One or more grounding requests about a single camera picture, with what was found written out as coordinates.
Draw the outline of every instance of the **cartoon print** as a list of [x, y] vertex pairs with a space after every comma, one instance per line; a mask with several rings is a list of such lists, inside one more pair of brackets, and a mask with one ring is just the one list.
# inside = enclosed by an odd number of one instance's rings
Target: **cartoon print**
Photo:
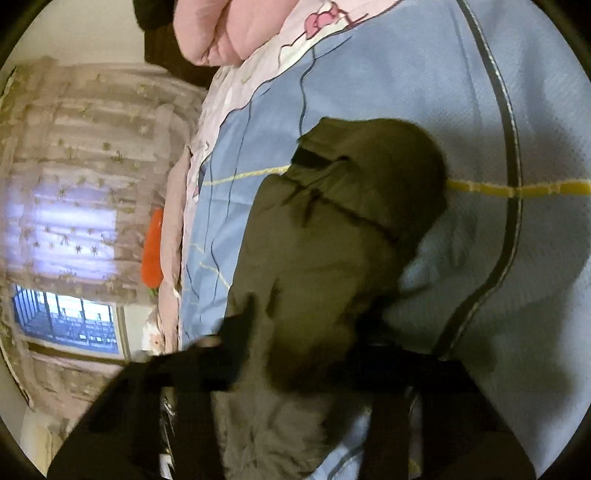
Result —
[[304, 32], [293, 43], [284, 45], [279, 51], [279, 72], [283, 73], [294, 65], [304, 54], [327, 36], [353, 28], [367, 15], [351, 20], [349, 13], [336, 2], [324, 1], [322, 6], [308, 15], [304, 21]]

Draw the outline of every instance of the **metal window bars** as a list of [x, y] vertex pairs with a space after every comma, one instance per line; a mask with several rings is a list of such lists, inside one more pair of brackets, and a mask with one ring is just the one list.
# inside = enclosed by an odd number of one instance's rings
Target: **metal window bars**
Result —
[[[27, 336], [93, 352], [119, 353], [111, 306], [20, 286], [16, 289], [12, 305]], [[96, 311], [98, 307], [108, 311], [108, 320], [105, 312]]]

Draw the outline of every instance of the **curtain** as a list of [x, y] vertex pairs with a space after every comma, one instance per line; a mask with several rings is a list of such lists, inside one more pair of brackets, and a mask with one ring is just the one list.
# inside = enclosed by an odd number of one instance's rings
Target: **curtain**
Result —
[[140, 281], [145, 233], [205, 94], [151, 66], [42, 59], [9, 79], [0, 98], [0, 348], [31, 407], [71, 424], [118, 368], [30, 352], [14, 285], [151, 303]]

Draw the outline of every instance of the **pink blanket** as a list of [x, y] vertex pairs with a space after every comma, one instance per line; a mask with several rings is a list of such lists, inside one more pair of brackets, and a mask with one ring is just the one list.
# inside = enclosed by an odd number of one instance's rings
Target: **pink blanket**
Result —
[[237, 65], [279, 33], [297, 2], [178, 0], [174, 32], [195, 65]]

